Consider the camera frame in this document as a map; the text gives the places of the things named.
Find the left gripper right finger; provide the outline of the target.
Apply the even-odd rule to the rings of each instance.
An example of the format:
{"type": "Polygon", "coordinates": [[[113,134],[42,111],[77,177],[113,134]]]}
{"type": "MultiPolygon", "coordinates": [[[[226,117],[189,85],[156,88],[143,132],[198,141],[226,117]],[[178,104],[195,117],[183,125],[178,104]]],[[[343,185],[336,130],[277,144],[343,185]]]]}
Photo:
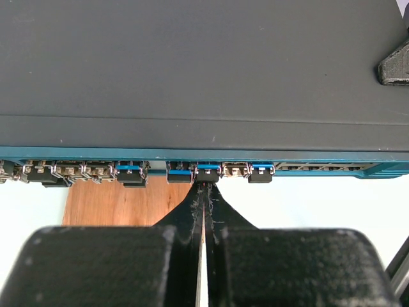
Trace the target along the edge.
{"type": "Polygon", "coordinates": [[[398,306],[374,246],[348,228],[259,229],[203,185],[210,306],[398,306]]]}

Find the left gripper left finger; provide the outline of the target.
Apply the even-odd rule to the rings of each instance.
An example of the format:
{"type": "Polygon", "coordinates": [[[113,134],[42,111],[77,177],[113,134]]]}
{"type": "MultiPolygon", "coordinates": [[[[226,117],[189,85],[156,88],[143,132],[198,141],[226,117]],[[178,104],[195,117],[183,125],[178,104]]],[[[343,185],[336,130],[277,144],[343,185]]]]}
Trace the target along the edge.
{"type": "Polygon", "coordinates": [[[150,227],[49,226],[23,245],[2,306],[197,306],[203,184],[150,227]]]}

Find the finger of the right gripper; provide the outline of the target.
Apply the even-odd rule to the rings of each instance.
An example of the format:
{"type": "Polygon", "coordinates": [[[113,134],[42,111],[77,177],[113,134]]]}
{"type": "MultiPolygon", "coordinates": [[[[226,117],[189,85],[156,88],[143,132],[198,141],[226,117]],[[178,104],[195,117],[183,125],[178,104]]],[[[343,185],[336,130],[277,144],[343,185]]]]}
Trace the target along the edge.
{"type": "Polygon", "coordinates": [[[384,86],[408,86],[408,40],[380,61],[378,78],[384,86]]]}

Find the silver SFP module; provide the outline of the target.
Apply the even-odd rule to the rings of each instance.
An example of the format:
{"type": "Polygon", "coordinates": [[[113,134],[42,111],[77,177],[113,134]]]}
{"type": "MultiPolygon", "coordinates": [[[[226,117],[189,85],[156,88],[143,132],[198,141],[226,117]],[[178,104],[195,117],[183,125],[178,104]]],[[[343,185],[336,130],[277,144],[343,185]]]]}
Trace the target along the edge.
{"type": "Polygon", "coordinates": [[[220,163],[199,162],[194,171],[196,182],[216,183],[222,175],[222,166],[220,163]]]}

